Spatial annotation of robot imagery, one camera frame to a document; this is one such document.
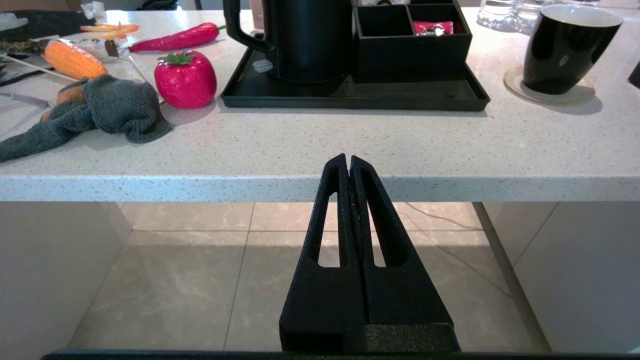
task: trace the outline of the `stick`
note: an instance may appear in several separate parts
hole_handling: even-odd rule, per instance
[[[71,81],[73,81],[73,82],[78,81],[77,79],[74,79],[74,78],[72,78],[72,77],[70,77],[70,76],[66,76],[66,75],[60,74],[59,72],[55,72],[55,71],[51,71],[51,70],[47,70],[47,69],[45,69],[45,68],[43,68],[43,67],[39,67],[39,66],[37,66],[37,65],[30,64],[30,63],[28,63],[28,62],[26,62],[26,61],[22,61],[22,60],[14,59],[14,58],[12,58],[11,56],[6,56],[6,55],[0,55],[0,56],[4,57],[5,59],[9,59],[9,60],[11,60],[11,61],[17,62],[17,63],[19,63],[19,64],[23,64],[23,65],[25,65],[25,66],[33,67],[33,68],[36,68],[36,69],[38,69],[38,70],[40,70],[40,71],[44,71],[44,72],[46,72],[46,73],[48,73],[48,74],[58,76],[59,78],[63,78],[63,79],[67,79],[67,80],[71,80]]]

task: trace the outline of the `strawberry leaves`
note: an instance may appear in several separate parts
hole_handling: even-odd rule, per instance
[[[158,58],[158,60],[166,61],[167,63],[169,63],[171,65],[182,66],[182,65],[189,65],[191,63],[191,60],[193,60],[193,58],[195,58],[195,56],[187,56],[187,51],[183,51],[183,52],[177,53],[177,54],[171,54],[170,53],[167,56],[163,56],[162,58]]]

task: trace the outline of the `coaster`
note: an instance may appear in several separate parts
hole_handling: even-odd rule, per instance
[[[531,90],[522,83],[522,66],[514,67],[504,74],[504,86],[525,100],[550,105],[580,105],[596,96],[596,89],[593,87],[593,84],[585,79],[580,80],[571,90],[561,95],[543,94]]]

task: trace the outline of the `kettle handle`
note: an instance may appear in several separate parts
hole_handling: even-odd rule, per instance
[[[240,0],[223,0],[223,7],[227,21],[227,34],[230,38],[261,53],[268,53],[272,50],[273,46],[270,46],[266,41],[258,40],[242,31],[240,27]]]

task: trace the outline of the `red packet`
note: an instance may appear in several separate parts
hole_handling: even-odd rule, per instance
[[[453,21],[414,21],[415,34],[421,36],[436,36],[453,34]]]

